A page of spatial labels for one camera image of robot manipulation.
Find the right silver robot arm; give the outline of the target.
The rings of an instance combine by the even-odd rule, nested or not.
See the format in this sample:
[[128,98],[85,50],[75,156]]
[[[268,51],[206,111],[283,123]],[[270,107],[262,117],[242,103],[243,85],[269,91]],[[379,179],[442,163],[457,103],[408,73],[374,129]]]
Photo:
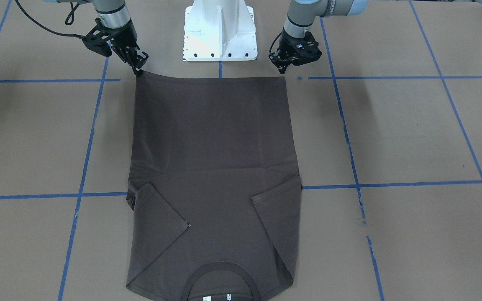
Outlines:
[[77,34],[56,33],[58,36],[73,37],[82,40],[87,49],[103,57],[113,53],[132,68],[135,76],[142,75],[142,67],[149,55],[140,50],[138,35],[124,0],[77,0],[78,5],[92,3],[98,18],[95,27],[81,36]]

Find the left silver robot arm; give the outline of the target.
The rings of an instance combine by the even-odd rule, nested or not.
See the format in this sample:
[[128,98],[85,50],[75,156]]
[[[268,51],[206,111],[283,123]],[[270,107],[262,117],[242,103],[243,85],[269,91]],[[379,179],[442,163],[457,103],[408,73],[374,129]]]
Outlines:
[[280,74],[291,65],[302,66],[319,60],[322,52],[310,29],[316,18],[359,15],[367,7],[367,0],[292,0],[279,45],[269,49],[269,59]]

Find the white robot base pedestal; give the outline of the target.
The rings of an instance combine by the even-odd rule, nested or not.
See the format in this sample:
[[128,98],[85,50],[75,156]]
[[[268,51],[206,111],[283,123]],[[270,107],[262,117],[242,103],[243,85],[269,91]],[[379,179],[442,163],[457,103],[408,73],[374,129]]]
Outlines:
[[257,59],[254,10],[244,0],[195,0],[184,21],[184,61]]

